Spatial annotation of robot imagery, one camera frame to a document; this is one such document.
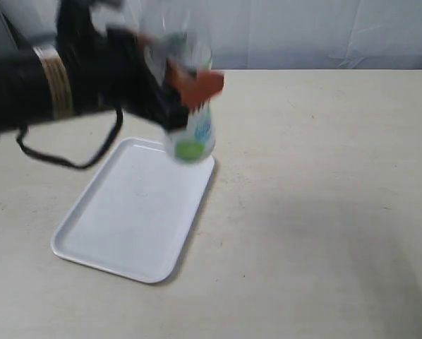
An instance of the beige table surface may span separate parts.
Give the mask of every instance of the beige table surface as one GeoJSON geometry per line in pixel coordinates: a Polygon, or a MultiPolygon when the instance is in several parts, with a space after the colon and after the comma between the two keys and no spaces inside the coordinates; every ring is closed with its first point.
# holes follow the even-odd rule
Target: beige table surface
{"type": "MultiPolygon", "coordinates": [[[[227,71],[219,168],[158,286],[53,255],[96,171],[0,142],[0,338],[422,339],[422,71],[227,71]]],[[[84,160],[111,114],[31,130],[84,160]]],[[[126,117],[122,138],[159,139],[126,117]]]]}

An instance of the white plastic tray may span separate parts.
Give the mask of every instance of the white plastic tray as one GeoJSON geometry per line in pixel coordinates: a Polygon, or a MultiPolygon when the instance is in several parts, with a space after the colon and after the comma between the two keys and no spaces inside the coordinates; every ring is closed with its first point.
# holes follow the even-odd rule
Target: white plastic tray
{"type": "Polygon", "coordinates": [[[162,144],[122,141],[52,239],[53,252],[109,273],[158,283],[173,271],[215,166],[170,159],[162,144]]]}

